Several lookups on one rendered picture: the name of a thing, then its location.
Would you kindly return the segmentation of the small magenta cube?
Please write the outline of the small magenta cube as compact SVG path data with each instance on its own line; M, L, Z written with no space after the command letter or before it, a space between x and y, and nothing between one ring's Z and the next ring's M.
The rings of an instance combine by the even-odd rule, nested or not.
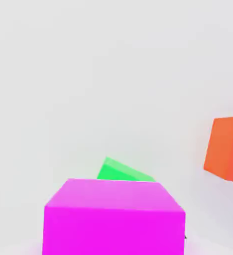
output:
M160 183L69 179L45 205L42 255L184 255L185 221Z

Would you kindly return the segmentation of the small green cube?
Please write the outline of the small green cube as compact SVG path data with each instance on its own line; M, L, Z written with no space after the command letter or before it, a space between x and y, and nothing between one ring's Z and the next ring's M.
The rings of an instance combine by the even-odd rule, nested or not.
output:
M153 177L124 165L110 157L105 158L97 179L156 182Z

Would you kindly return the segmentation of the large orange box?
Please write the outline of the large orange box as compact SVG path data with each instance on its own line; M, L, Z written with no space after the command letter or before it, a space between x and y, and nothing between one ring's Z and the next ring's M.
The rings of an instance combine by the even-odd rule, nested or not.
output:
M233 117L214 119L204 170L233 182Z

